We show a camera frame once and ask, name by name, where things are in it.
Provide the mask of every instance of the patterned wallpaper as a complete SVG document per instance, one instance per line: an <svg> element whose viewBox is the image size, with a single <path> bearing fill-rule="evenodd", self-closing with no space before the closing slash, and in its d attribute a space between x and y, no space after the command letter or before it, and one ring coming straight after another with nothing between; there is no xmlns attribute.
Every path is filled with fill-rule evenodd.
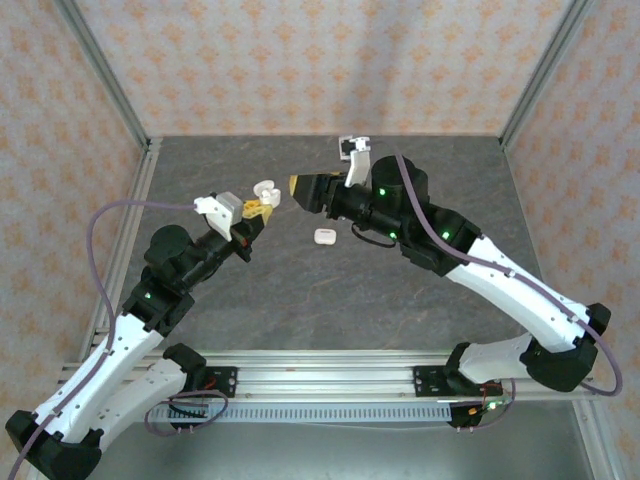
<svg viewBox="0 0 640 480"><path fill-rule="evenodd" d="M77 360L96 299L84 248L94 210L127 194L140 150L50 0L0 4L0 477L4 423ZM96 229L100 270L118 213Z"/></svg>
<svg viewBox="0 0 640 480"><path fill-rule="evenodd" d="M497 135L569 0L79 0L151 136Z"/></svg>
<svg viewBox="0 0 640 480"><path fill-rule="evenodd" d="M546 279L613 312L605 338L626 383L609 410L617 448L637 479L640 4L599 0L575 42L510 150L510 163ZM596 378L611 381L606 362L598 363Z"/></svg>

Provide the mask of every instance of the aluminum frame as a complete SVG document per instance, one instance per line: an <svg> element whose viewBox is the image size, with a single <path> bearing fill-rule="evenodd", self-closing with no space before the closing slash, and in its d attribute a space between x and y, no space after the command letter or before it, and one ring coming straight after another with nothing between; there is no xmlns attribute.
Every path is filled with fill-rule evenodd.
<svg viewBox="0 0 640 480"><path fill-rule="evenodd" d="M107 57L89 28L80 7L78 7L75 0L54 0L54 3L58 6L69 28L78 39L87 60L89 60L98 78L102 81L102 84L113 99L131 135L141 147L146 147L149 138L147 137L144 127L131 106L126 93L120 86L120 82L118 82L113 70L111 70Z"/></svg>
<svg viewBox="0 0 640 480"><path fill-rule="evenodd" d="M565 12L558 28L538 61L529 83L523 90L509 120L499 137L503 149L513 144L520 128L533 111L544 87L547 85L555 67L571 45L571 40L582 26L582 20L595 0L573 0Z"/></svg>
<svg viewBox="0 0 640 480"><path fill-rule="evenodd" d="M104 338L104 331L95 337ZM406 350L232 350L199 352L209 365L238 367L236 402L414 402L413 367L444 365L450 352ZM154 350L126 377L128 384L162 358ZM59 383L80 366L64 365ZM571 393L550 390L531 379L517 381L517 401L588 400L583 388ZM421 397L421 400L457 402L481 397Z"/></svg>
<svg viewBox="0 0 640 480"><path fill-rule="evenodd" d="M133 181L131 182L131 188L129 189L127 198L132 200L147 199L161 145L161 137L153 138L150 141L149 148L142 152L142 157L140 158ZM113 305L118 305L120 301L122 285L127 273L129 261L131 260L131 252L133 251L133 245L138 233L143 210L141 207L124 207L124 214L120 218L118 235L111 255L109 256L109 261L107 262L107 275L104 279L105 290ZM98 295L93 313L91 314L89 327L78 356L79 362L84 361L89 356L91 345L94 341L93 337L97 331L96 329L104 328L108 323L107 309Z"/></svg>

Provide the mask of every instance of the black bracket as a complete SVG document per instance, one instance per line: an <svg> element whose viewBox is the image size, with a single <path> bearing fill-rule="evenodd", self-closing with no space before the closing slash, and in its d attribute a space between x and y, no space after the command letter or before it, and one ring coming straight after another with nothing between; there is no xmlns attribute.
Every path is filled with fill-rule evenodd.
<svg viewBox="0 0 640 480"><path fill-rule="evenodd" d="M416 397L458 397L460 393L454 390L445 375L445 367L442 365L419 365L413 367L413 386ZM500 383L474 386L473 391L465 392L466 396L487 397L502 396Z"/></svg>
<svg viewBox="0 0 640 480"><path fill-rule="evenodd" d="M238 367L205 367L202 390L218 390L235 398L238 385Z"/></svg>
<svg viewBox="0 0 640 480"><path fill-rule="evenodd" d="M453 428L472 428L480 425L482 414L478 411L482 408L480 402L477 405L467 405L464 407L451 407L451 421L447 422Z"/></svg>
<svg viewBox="0 0 640 480"><path fill-rule="evenodd" d="M18 410L5 428L20 451L38 428L36 415ZM103 433L102 429L90 429L81 442L65 443L60 432L51 435L45 430L27 453L27 460L51 480L85 480L102 457L100 437Z"/></svg>

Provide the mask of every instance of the white plastic piece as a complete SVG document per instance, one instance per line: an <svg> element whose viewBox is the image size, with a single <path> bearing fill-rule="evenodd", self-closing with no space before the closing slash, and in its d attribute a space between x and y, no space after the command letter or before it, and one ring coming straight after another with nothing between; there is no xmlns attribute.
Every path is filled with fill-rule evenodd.
<svg viewBox="0 0 640 480"><path fill-rule="evenodd" d="M196 212L206 215L207 222L216 232L231 241L231 227L242 220L244 203L230 192L219 194L216 198L199 197L193 203Z"/></svg>
<svg viewBox="0 0 640 480"><path fill-rule="evenodd" d="M353 144L348 155L343 150L344 142ZM340 159L351 161L344 186L351 188L353 185L365 185L369 177L369 171L371 170L369 137L353 138L353 135L342 136L338 138L338 146L340 149Z"/></svg>
<svg viewBox="0 0 640 480"><path fill-rule="evenodd" d="M460 357L460 373L473 383L502 378L530 378L527 368L520 362L520 355L530 343L529 333L486 345L472 343Z"/></svg>
<svg viewBox="0 0 640 480"><path fill-rule="evenodd" d="M333 245L336 243L338 234L330 228L318 228L313 234L313 240L318 245Z"/></svg>
<svg viewBox="0 0 640 480"><path fill-rule="evenodd" d="M132 423L139 422L144 414L171 395L182 391L187 374L173 360L160 359L137 380L113 395L102 405L91 424L94 430L102 429L100 450L109 445Z"/></svg>
<svg viewBox="0 0 640 480"><path fill-rule="evenodd" d="M585 323L589 322L587 307L563 297L542 283L503 254L488 237L477 239L469 255L493 261L510 268L537 283L571 310ZM450 280L479 293L496 307L510 315L551 353L566 352L575 348L574 340L582 338L584 330L572 322L555 305L512 276L470 263L459 265L447 274Z"/></svg>
<svg viewBox="0 0 640 480"><path fill-rule="evenodd" d="M120 314L116 319L115 342L95 377L54 418L46 431L60 432L63 441L80 443L89 431L102 404L111 396L131 369L151 350L160 345L164 337L155 330L144 330L144 322L134 315ZM96 364L107 344L105 338L82 366L59 390L37 409L38 418L45 418L60 401L73 390Z"/></svg>
<svg viewBox="0 0 640 480"><path fill-rule="evenodd" d="M276 184L273 180L263 180L253 186L253 193L258 197L262 205L271 205L276 208L280 205L281 193L275 186Z"/></svg>

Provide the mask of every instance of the cable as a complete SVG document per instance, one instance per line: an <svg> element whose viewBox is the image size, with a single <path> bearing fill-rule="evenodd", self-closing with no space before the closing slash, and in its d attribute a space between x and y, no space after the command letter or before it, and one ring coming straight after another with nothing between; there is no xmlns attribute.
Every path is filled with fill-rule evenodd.
<svg viewBox="0 0 640 480"><path fill-rule="evenodd" d="M169 405L169 408L170 408L172 411L174 411L174 412L176 412L176 413L179 413L180 415L184 415L185 417L190 417L190 418L207 418L206 414L204 414L204 413L196 413L196 412L189 412L189 411L187 411L187 410L182 410L181 408L176 407L176 405L175 405L175 404L173 404L173 403Z"/></svg>
<svg viewBox="0 0 640 480"><path fill-rule="evenodd" d="M443 425L441 423L434 423L432 426L417 426L417 427L387 427L387 426L379 426L372 427L369 425L345 425L341 423L312 423L312 422L300 422L300 423L291 423L290 425L301 425L307 427L327 427L327 428L343 428L343 429L353 429L353 430L377 430L380 432L424 432L425 430L450 430L451 427L449 425Z"/></svg>
<svg viewBox="0 0 640 480"><path fill-rule="evenodd" d="M486 401L487 401L487 398L488 398L488 392L487 392L488 388L487 388L487 387L498 387L498 388L502 389L502 391L503 391L503 392L507 392L507 394L508 394L508 395L511 395L511 394L507 391L507 389L506 389L506 388L504 388L504 387L503 387L501 384L499 384L499 383L486 382L486 383L483 383L483 384L481 385L481 387L482 387L482 408L484 408L484 407L485 407L485 404L486 404Z"/></svg>
<svg viewBox="0 0 640 480"><path fill-rule="evenodd" d="M571 321L574 321L573 319L575 318L575 322L581 328L583 328L589 335L591 335L591 337L593 337L593 339L598 344L598 346L602 349L604 355L607 357L607 360L609 361L609 363L611 365L611 368L613 369L613 373L614 373L614 376L615 376L615 382L616 382L615 383L615 387L613 388L613 390L603 390L603 389L594 387L592 385L589 385L586 382L582 382L582 383L580 383L580 385L582 385L582 387L584 387L585 389L589 390L592 393L595 393L595 394L598 394L598 395L603 395L605 397L614 397L614 396L618 395L622 391L622 385L623 385L622 371L620 370L620 366L618 365L618 362L617 362L615 356L613 355L613 352L611 351L609 346L605 343L605 341L602 339L602 337L600 335L598 335L598 333L593 328L591 328L584 321L582 321L580 318L578 318L576 316L576 314L572 310L570 310L564 303L562 303L560 300L558 300L552 294L547 292L543 287L538 285L536 282L534 282L530 278L525 277L524 275L522 275L520 273L513 272L510 268L505 267L504 265L500 265L498 263L493 263L493 262L490 262L490 261L485 260L483 258L474 257L472 255L468 255L466 253L460 252L459 250L456 250L455 248L453 248L449 244L447 244L445 241L443 241L440 238L440 236L435 232L435 230L433 229L433 227L429 223L429 220L427 220L426 215L422 211L422 207L420 206L420 201L418 200L418 196L416 194L416 191L413 188L413 184L411 182L411 177L409 175L409 171L407 170L407 165L405 163L404 157L402 156L402 152L400 152L400 149L396 145L391 143L391 142L387 142L385 140L381 140L381 141L379 141L379 143L384 143L389 148L391 148L391 150L393 150L393 153L394 153L394 155L396 157L396 161L398 163L398 169L400 170L400 175L402 176L402 181L403 181L405 189L407 191L407 195L409 196L409 200L411 201L411 205L413 207L413 210L414 210L416 216L418 217L418 220L420 221L420 224L422 225L422 228L424 228L424 231L427 233L427 235L429 235L431 240L441 250L443 250L444 252L448 253L449 255L451 255L451 256L453 256L455 258L458 258L459 260L462 260L462 261L467 262L467 263L476 263L478 265L482 265L483 267L487 267L487 268L491 268L493 270L496 270L496 271L498 271L500 273L503 273L503 274L505 274L507 276L513 276L513 278L515 278L516 280L518 280L521 283L524 283L529 288L534 290L536 293L540 294L542 297L544 297L546 300L548 300L551 304L555 305Z"/></svg>
<svg viewBox="0 0 640 480"><path fill-rule="evenodd" d="M164 400L160 402L158 405L169 405L169 406L176 405L176 404L180 405L180 403L173 402L173 400L175 400L176 398L190 398L190 397L204 397L204 396L215 396L215 397L222 398L224 400L224 405L218 413L216 413L213 417L211 417L206 422L202 422L201 424L196 425L195 427L191 425L189 427L189 433L194 433L196 430L199 430L204 427L208 427L209 425L211 425L213 422L215 422L218 418L222 416L222 414L227 410L227 408L229 408L229 397L227 397L224 393L222 393L219 390L195 390L193 392L182 392L182 393L173 395L169 397L169 400ZM151 422L149 422L150 413L151 413L151 410L149 410L147 413L144 414L144 426L149 433L153 435L157 435L158 437L174 437L182 433L181 428L178 428L177 430L164 430L164 431L158 430L153 426Z"/></svg>
<svg viewBox="0 0 640 480"><path fill-rule="evenodd" d="M382 242L378 242L376 240L372 240L370 238L365 237L364 235L362 235L361 233L359 233L356 230L356 224L352 223L351 224L351 233L353 233L356 238L358 238L359 240L362 240L363 242L366 242L370 245L375 245L376 247L382 247L382 248L393 248L396 246L396 242L393 243L382 243Z"/></svg>
<svg viewBox="0 0 640 480"><path fill-rule="evenodd" d="M504 407L504 410L502 410L502 413L500 413L500 415L498 415L496 418L485 425L478 425L477 427L460 427L457 430L468 430L469 432L473 432L474 430L483 430L485 428L493 427L497 423L501 422L513 407L513 402L516 399L516 381L513 378L510 378L509 380L511 380L511 400L509 403L507 403L507 406Z"/></svg>
<svg viewBox="0 0 640 480"><path fill-rule="evenodd" d="M108 210L111 210L112 208L120 207L123 205L136 206L136 207L163 208L167 210L195 210L196 208L195 205L172 205L168 203L143 202L139 200L116 200L115 202L111 202L104 205L102 208L100 208L97 212L93 214L93 216L91 217L91 220L89 221L89 225L87 227L87 235L86 235L85 243L86 243L86 249L87 249L87 256L89 257L89 270L91 271L91 278L93 279L93 282L95 283L96 288L98 289L98 293L100 294L100 297L102 298L102 301L105 304L105 308L107 309L107 315L109 317L109 332L107 335L107 343L105 345L105 351L102 353L102 355L100 355L100 357L98 358L98 361L91 368L91 370L89 370L87 375L82 380L80 380L78 385L76 385L76 387L73 390L71 390L71 392L69 392L67 396L64 397L58 405L56 405L53 408L52 413L49 414L47 417L45 417L42 423L40 423L40 425L38 425L38 427L34 430L34 432L31 434L31 436L25 443L24 447L20 451L20 454L18 455L18 458L16 459L15 463L13 464L13 467L11 468L11 472L9 473L8 480L14 480L16 478L16 476L18 475L18 470L20 469L20 465L22 464L24 459L27 457L27 453L29 453L29 450L31 450L31 447L33 447L33 444L37 440L38 436L45 430L45 428L47 428L47 426L53 421L53 419L60 414L62 409L66 407L69 404L69 402L73 400L73 398L95 377L95 375L100 370L100 367L102 367L104 362L109 357L109 352L111 351L113 347L113 343L115 341L116 316L113 313L113 306L111 305L111 301L109 300L109 295L107 294L106 290L104 289L104 286L102 285L102 281L100 280L100 275L98 274L98 268L96 267L96 261L93 255L93 229L95 227L96 222L98 221L98 218L100 218L103 213L105 213Z"/></svg>

